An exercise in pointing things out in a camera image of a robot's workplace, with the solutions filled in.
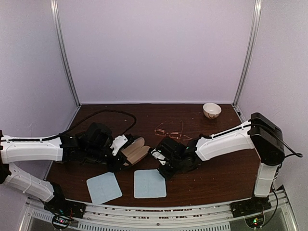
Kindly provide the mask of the right aluminium corner post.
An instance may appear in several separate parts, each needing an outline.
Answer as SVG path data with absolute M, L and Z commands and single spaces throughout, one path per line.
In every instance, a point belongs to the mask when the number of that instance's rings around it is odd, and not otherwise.
M 249 40 L 248 40 L 248 45 L 247 45 L 246 54 L 244 58 L 244 64 L 243 64 L 243 68 L 241 71 L 238 88 L 237 88 L 237 91 L 236 91 L 236 94 L 233 100 L 233 104 L 232 104 L 235 108 L 237 108 L 239 105 L 239 100 L 243 92 L 244 84 L 245 84 L 245 81 L 248 75 L 249 66 L 252 60 L 252 56 L 253 56 L 253 49 L 254 49 L 254 46 L 257 40 L 257 34 L 258 34 L 259 24 L 260 24 L 260 19 L 261 19 L 261 12 L 262 12 L 262 0 L 255 0 Z

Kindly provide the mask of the white ceramic bowl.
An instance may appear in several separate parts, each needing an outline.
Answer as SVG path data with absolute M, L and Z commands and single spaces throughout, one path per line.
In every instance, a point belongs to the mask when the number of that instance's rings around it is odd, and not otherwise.
M 218 104 L 205 103 L 203 105 L 204 116 L 208 119 L 216 119 L 220 115 L 221 111 L 222 109 Z

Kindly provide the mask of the blue cleaning cloth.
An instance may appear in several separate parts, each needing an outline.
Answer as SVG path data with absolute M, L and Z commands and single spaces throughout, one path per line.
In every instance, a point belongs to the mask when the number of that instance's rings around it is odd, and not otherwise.
M 90 178 L 86 184 L 94 205 L 104 204 L 123 195 L 115 174 L 111 172 Z
M 136 170 L 134 172 L 134 198 L 165 198 L 166 180 L 157 169 Z

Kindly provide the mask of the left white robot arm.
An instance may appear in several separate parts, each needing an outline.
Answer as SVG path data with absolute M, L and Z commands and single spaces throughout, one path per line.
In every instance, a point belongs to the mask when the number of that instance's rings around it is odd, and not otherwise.
M 143 139 L 130 134 L 113 138 L 111 130 L 100 123 L 92 123 L 86 131 L 76 135 L 63 132 L 31 139 L 1 135 L 0 182 L 37 197 L 46 209 L 64 214 L 76 206 L 66 200 L 61 186 L 21 170 L 16 161 L 103 163 L 109 171 L 118 172 L 133 165 L 131 155 L 143 144 Z

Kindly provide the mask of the aluminium corner post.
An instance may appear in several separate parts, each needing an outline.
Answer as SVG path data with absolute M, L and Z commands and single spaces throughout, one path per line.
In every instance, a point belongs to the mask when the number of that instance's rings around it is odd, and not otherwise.
M 60 21 L 60 15 L 59 15 L 59 8 L 58 8 L 58 1 L 57 0 L 51 0 L 51 13 L 52 13 L 52 17 L 53 17 L 53 21 L 54 21 L 54 25 L 55 25 L 55 30 L 56 30 L 56 35 L 58 38 L 58 44 L 59 44 L 59 48 L 60 48 L 60 54 L 61 54 L 61 60 L 63 63 L 63 67 L 64 67 L 64 73 L 66 76 L 66 79 L 68 81 L 68 85 L 70 88 L 70 91 L 72 93 L 74 102 L 76 107 L 80 107 L 80 101 L 77 95 L 77 90 L 72 78 L 72 74 L 71 74 L 71 70 L 70 70 L 70 66 L 69 66 L 69 61 L 68 61 L 68 57 L 67 57 L 67 53 L 66 53 L 66 49 L 65 49 L 65 44 L 64 44 L 64 38 L 63 38 L 63 33 L 62 33 L 62 28 L 61 28 L 61 21 Z
M 241 71 L 238 88 L 237 88 L 237 91 L 236 91 L 236 94 L 233 100 L 233 104 L 232 104 L 235 108 L 237 108 L 239 105 L 239 100 L 243 92 L 244 84 L 245 84 L 245 81 L 248 75 L 249 66 L 252 60 L 252 56 L 253 56 L 253 49 L 254 49 L 254 46 L 257 40 L 257 34 L 258 34 L 259 24 L 260 24 L 260 19 L 261 19 L 261 12 L 262 12 L 262 0 L 255 0 L 249 40 L 248 40 L 248 45 L 247 45 L 246 54 L 244 58 L 244 64 L 243 64 L 243 68 Z

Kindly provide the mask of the tan glasses case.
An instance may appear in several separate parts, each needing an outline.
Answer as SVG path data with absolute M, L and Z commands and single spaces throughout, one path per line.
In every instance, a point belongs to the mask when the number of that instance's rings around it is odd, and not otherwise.
M 122 149 L 122 154 L 127 158 L 127 161 L 133 166 L 141 161 L 149 152 L 150 146 L 145 145 L 143 137 L 137 138 L 127 148 Z

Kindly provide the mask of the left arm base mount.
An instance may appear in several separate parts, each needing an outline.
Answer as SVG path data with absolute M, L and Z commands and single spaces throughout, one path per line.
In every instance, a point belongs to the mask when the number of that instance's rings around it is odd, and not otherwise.
M 80 202 L 66 200 L 61 186 L 51 183 L 53 187 L 53 198 L 48 202 L 42 202 L 44 209 L 53 214 L 51 224 L 58 230 L 68 228 L 74 218 L 83 218 L 86 205 Z

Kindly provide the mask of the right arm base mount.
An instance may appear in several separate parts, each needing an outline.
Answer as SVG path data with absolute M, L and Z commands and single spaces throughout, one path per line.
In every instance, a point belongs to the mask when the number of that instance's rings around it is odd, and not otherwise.
M 270 218 L 266 218 L 264 212 L 272 208 L 269 197 L 252 197 L 250 199 L 232 202 L 230 204 L 230 209 L 233 218 L 245 217 L 246 225 L 251 229 L 261 229 L 265 227 L 274 217 L 278 209 L 278 196 L 275 191 L 273 191 L 274 197 L 276 199 L 276 206 Z

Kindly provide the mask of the front aluminium rail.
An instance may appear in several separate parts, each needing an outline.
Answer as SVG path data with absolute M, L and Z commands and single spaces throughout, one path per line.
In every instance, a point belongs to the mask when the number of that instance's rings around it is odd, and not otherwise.
M 64 231 L 299 231 L 286 192 L 279 190 L 276 195 L 278 200 L 273 193 L 269 196 L 272 208 L 244 217 L 233 216 L 232 202 L 178 207 L 85 203 L 83 218 L 73 218 Z M 30 197 L 24 209 L 18 231 L 57 231 L 51 223 L 53 214 L 45 210 L 40 201 Z M 248 221 L 258 215 L 265 216 L 266 225 L 261 229 L 250 228 Z

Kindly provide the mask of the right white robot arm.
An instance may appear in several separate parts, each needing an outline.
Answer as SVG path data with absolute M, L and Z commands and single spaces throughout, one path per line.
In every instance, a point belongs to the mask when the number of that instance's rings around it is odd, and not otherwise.
M 257 212 L 271 207 L 269 193 L 279 165 L 285 159 L 282 131 L 261 113 L 248 121 L 210 136 L 200 135 L 187 145 L 165 137 L 150 154 L 159 161 L 159 173 L 167 180 L 178 172 L 191 171 L 202 162 L 240 150 L 254 149 L 259 159 L 252 198 L 234 203 L 234 211 Z

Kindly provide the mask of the left aluminium corner post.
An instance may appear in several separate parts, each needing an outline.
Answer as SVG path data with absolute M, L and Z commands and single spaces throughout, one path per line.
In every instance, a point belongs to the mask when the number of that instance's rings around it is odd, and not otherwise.
M 59 44 L 59 48 L 60 48 L 60 54 L 61 54 L 61 60 L 63 63 L 63 67 L 64 67 L 64 73 L 66 76 L 66 79 L 68 81 L 68 85 L 70 88 L 70 91 L 72 93 L 74 102 L 76 107 L 80 107 L 80 101 L 77 95 L 77 90 L 72 78 L 72 74 L 71 74 L 71 70 L 70 70 L 70 66 L 69 66 L 69 61 L 68 61 L 68 57 L 67 57 L 67 53 L 66 53 L 66 49 L 65 49 L 65 44 L 64 44 L 64 38 L 63 38 L 63 33 L 62 33 L 62 28 L 61 28 L 61 21 L 60 21 L 60 15 L 59 15 L 59 8 L 58 8 L 58 1 L 57 0 L 51 0 L 51 13 L 52 13 L 52 17 L 53 17 L 53 21 L 54 21 L 54 25 L 55 25 L 55 30 L 56 30 L 56 35 L 58 38 L 58 44 Z

